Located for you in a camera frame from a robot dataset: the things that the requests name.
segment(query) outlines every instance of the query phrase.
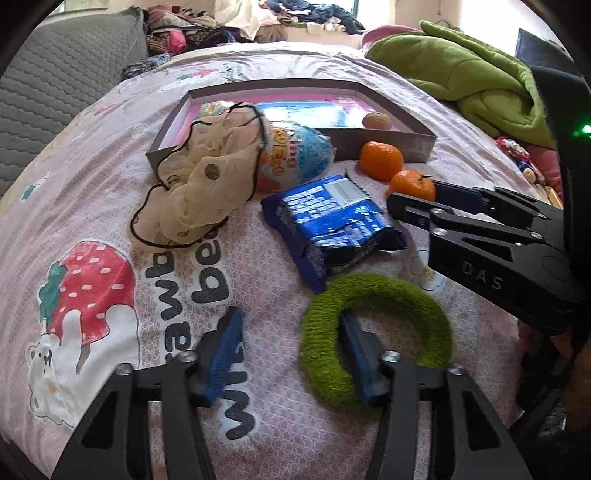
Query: red strawberry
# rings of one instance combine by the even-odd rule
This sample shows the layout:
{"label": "red strawberry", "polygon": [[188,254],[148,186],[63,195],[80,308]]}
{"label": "red strawberry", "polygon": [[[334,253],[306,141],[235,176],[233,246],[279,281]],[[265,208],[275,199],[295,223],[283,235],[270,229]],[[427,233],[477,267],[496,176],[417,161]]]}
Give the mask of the red strawberry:
{"label": "red strawberry", "polygon": [[135,275],[115,248],[100,242],[80,242],[49,269],[39,290],[40,320],[46,332],[62,334],[64,316],[80,310],[82,345],[109,334],[106,311],[113,305],[134,307]]}

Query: green ring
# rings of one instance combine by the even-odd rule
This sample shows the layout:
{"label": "green ring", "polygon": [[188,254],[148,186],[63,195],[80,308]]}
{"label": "green ring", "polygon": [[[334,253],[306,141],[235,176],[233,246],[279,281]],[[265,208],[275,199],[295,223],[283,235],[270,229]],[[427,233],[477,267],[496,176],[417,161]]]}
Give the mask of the green ring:
{"label": "green ring", "polygon": [[301,360],[319,397],[332,406],[351,405],[351,375],[337,355],[337,323],[347,308],[374,307],[401,313],[419,332],[423,352],[417,365],[445,367],[452,355],[452,329],[439,304],[420,288],[376,274],[354,274],[332,282],[304,317]]}

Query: blue and white plastic package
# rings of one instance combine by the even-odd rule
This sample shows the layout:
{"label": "blue and white plastic package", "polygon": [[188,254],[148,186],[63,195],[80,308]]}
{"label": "blue and white plastic package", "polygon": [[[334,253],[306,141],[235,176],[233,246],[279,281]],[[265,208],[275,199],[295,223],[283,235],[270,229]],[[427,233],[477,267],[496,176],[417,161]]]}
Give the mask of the blue and white plastic package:
{"label": "blue and white plastic package", "polygon": [[375,249],[406,248],[379,207],[351,179],[333,175],[261,201],[265,221],[277,229],[304,282],[315,292]]}

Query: tangerine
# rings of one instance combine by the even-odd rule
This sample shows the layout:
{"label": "tangerine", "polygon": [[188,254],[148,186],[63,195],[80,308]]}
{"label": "tangerine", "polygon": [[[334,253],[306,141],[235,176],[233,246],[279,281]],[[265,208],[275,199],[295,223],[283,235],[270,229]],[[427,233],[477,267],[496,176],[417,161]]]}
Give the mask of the tangerine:
{"label": "tangerine", "polygon": [[388,195],[402,193],[423,200],[435,201],[435,184],[430,176],[423,175],[416,170],[399,171],[388,187]]}
{"label": "tangerine", "polygon": [[363,173],[374,180],[390,181],[402,170],[404,157],[393,145],[367,142],[359,153],[359,166]]}

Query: gray quilted cushion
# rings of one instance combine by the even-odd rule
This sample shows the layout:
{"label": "gray quilted cushion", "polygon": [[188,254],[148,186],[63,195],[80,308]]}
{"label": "gray quilted cushion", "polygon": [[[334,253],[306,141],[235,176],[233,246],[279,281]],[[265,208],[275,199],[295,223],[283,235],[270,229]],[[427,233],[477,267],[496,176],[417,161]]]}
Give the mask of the gray quilted cushion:
{"label": "gray quilted cushion", "polygon": [[127,65],[147,56],[139,9],[37,28],[0,79],[0,197]]}

